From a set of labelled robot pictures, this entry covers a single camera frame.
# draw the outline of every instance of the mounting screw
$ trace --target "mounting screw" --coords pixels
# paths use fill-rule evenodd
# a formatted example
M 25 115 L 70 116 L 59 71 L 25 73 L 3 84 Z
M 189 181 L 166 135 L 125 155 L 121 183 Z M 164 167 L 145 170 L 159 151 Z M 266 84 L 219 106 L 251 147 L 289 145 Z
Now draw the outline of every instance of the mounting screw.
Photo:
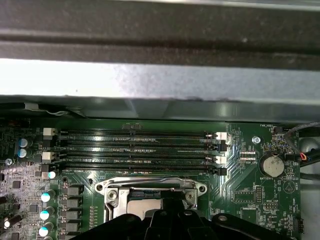
M 7 158 L 5 161 L 4 161 L 5 165 L 7 166 L 11 166 L 12 164 L 14 164 L 14 161 L 11 159 L 11 158 Z
M 199 191 L 200 191 L 201 193 L 203 193 L 205 190 L 206 190 L 206 188 L 205 188 L 204 186 L 199 187 Z
M 254 137 L 252 138 L 252 142 L 253 142 L 254 144 L 259 144 L 259 143 L 261 143 L 261 138 L 258 137 L 258 136 L 254 136 Z
M 101 191 L 102 190 L 102 185 L 101 184 L 99 184 L 98 186 L 96 186 L 96 189 L 98 190 L 98 191 Z
M 108 194 L 108 199 L 109 200 L 115 200 L 117 198 L 117 192 L 114 190 L 111 190 Z
M 185 194 L 185 199 L 191 200 L 191 199 L 193 199 L 193 198 L 194 198 L 194 195 L 192 194 L 192 192 L 188 191 L 188 192 Z
M 226 216 L 223 216 L 223 215 L 219 216 L 218 219 L 220 221 L 227 221 L 228 220 L 228 218 Z
M 186 215 L 186 216 L 190 216 L 190 215 L 192 215 L 192 211 L 184 211 L 184 215 Z

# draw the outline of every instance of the blue-topped capacitor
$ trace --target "blue-topped capacitor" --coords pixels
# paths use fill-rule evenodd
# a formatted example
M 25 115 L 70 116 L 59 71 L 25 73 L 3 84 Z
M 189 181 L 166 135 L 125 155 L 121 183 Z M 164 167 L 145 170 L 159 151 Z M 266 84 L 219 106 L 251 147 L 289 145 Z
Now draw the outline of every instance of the blue-topped capacitor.
M 50 216 L 54 215 L 55 209 L 52 206 L 48 206 L 45 210 L 40 212 L 40 218 L 45 221 L 47 220 Z
M 20 148 L 27 148 L 32 145 L 33 141 L 30 138 L 20 138 L 18 145 Z
M 54 228 L 55 226 L 53 223 L 47 222 L 43 227 L 39 229 L 40 237 L 46 237 Z
M 20 148 L 17 152 L 19 158 L 30 158 L 32 156 L 32 150 L 30 148 Z
M 50 189 L 50 190 L 48 190 L 47 192 L 44 192 L 44 193 L 41 195 L 41 200 L 42 200 L 42 202 L 47 203 L 47 202 L 49 202 L 51 199 L 53 199 L 55 196 L 56 196 L 55 191 L 52 190 L 52 189 Z

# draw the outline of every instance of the electrolytic capacitor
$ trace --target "electrolytic capacitor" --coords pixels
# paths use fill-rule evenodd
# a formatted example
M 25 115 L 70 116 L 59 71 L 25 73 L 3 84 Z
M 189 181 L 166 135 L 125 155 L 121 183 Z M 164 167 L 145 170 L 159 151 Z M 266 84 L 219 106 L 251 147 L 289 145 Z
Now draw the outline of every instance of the electrolytic capacitor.
M 8 202 L 8 198 L 6 196 L 0 197 L 0 205 L 5 204 L 6 202 Z
M 52 222 L 47 222 L 43 227 L 39 229 L 40 237 L 47 236 L 55 228 Z
M 11 217 L 8 220 L 6 220 L 3 225 L 6 228 L 10 228 L 13 225 L 19 223 L 21 220 L 22 220 L 22 216 L 21 215 L 19 215 L 19 214 L 18 215 L 14 215 L 13 217 Z
M 55 209 L 52 206 L 48 206 L 45 210 L 40 212 L 40 218 L 45 221 L 55 213 Z
M 19 158 L 30 158 L 32 156 L 32 150 L 30 148 L 20 148 L 17 152 Z
M 33 141 L 30 138 L 20 138 L 18 141 L 18 145 L 20 148 L 30 147 Z
M 44 203 L 49 202 L 51 199 L 53 199 L 56 196 L 55 191 L 53 191 L 52 189 L 48 190 L 47 192 L 44 192 L 41 195 L 41 201 Z
M 60 175 L 59 171 L 51 171 L 48 173 L 49 179 L 54 179 L 55 177 L 58 177 Z

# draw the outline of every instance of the mounting hole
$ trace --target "mounting hole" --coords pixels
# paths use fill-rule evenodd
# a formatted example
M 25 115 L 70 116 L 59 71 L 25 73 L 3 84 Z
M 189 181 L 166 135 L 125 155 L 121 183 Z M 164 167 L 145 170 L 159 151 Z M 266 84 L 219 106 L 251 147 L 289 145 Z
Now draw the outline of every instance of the mounting hole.
M 103 187 L 102 187 L 102 185 L 100 185 L 100 184 L 99 184 L 98 186 L 96 186 L 96 189 L 97 189 L 98 191 L 101 191 L 102 188 L 103 188 Z
M 201 186 L 201 187 L 199 187 L 199 191 L 200 191 L 201 193 L 203 193 L 203 192 L 206 191 L 206 188 L 205 188 L 204 186 Z

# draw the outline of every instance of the black cable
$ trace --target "black cable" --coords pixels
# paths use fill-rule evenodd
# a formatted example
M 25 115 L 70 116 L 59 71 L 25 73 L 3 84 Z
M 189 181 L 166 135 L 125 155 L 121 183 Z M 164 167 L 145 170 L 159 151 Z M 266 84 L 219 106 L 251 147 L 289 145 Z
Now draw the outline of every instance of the black cable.
M 300 173 L 301 179 L 320 181 L 320 174 L 308 174 L 308 173 Z
M 286 143 L 296 152 L 296 153 L 300 153 L 301 155 L 303 155 L 304 153 L 302 153 L 299 148 L 294 144 L 293 141 L 291 141 L 290 136 L 292 133 L 302 130 L 302 129 L 306 129 L 306 128 L 311 128 L 311 127 L 316 127 L 316 126 L 320 126 L 320 121 L 314 121 L 314 122 L 309 122 L 309 123 L 305 123 L 305 124 L 301 124 L 298 126 L 295 126 L 293 128 L 291 128 L 288 132 L 286 132 L 286 134 L 283 136 L 283 138 L 285 139 Z
M 311 165 L 311 164 L 316 164 L 318 162 L 320 162 L 320 158 L 316 158 L 311 161 L 302 162 L 302 163 L 300 163 L 300 168 L 303 168 L 303 167 Z

